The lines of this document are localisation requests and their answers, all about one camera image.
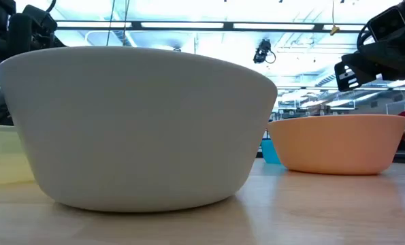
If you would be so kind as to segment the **pale yellow bowl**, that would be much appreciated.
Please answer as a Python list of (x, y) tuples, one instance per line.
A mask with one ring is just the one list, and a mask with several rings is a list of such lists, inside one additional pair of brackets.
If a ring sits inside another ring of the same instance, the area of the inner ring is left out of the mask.
[(0, 184), (34, 181), (14, 126), (0, 125)]

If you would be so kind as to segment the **large white bowl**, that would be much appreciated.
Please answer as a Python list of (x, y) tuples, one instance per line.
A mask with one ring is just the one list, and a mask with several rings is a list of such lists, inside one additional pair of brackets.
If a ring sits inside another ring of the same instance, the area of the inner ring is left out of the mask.
[(204, 206), (246, 182), (278, 91), (207, 56), (84, 46), (0, 63), (0, 89), (39, 188), (86, 210)]

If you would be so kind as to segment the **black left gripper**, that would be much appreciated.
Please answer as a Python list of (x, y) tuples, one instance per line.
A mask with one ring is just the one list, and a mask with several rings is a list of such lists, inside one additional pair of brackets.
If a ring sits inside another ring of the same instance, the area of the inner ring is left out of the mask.
[(54, 34), (51, 37), (40, 37), (27, 34), (21, 27), (22, 14), (10, 18), (7, 34), (8, 52), (30, 52), (49, 48), (62, 48), (65, 44)]

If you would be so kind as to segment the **yellow hanging tag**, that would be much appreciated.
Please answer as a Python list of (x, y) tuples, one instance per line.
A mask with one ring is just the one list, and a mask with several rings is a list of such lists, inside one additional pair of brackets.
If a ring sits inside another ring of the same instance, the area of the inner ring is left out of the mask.
[(336, 25), (335, 22), (335, 0), (331, 0), (331, 24), (332, 27), (329, 34), (332, 36), (335, 35), (340, 30), (340, 28)]

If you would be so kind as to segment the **orange bowl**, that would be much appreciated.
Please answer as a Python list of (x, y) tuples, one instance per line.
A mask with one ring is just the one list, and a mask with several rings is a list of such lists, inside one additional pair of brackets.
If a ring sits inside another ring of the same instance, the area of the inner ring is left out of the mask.
[(280, 162), (312, 174), (376, 175), (393, 163), (405, 117), (387, 114), (309, 116), (268, 124)]

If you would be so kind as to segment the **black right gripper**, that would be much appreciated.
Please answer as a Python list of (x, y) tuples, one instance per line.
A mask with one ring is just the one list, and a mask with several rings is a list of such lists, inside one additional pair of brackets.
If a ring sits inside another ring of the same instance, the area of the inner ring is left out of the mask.
[(376, 79), (378, 66), (384, 80), (405, 80), (405, 27), (388, 38), (362, 45), (359, 53), (346, 54), (334, 65), (340, 92), (359, 88)]

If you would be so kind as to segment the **black overhead frame beam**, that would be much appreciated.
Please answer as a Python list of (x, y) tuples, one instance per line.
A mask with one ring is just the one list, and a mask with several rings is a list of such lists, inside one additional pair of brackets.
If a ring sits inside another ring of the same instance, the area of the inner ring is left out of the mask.
[(87, 21), (59, 20), (58, 30), (130, 31), (220, 31), (220, 32), (292, 32), (329, 33), (331, 23), (307, 22), (192, 22), (192, 21)]

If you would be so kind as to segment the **blue bowl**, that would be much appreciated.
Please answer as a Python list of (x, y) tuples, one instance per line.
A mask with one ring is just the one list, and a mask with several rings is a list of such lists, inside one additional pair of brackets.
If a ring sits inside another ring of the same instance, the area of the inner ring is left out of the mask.
[(270, 139), (263, 139), (261, 142), (263, 159), (269, 164), (280, 164), (274, 145)]

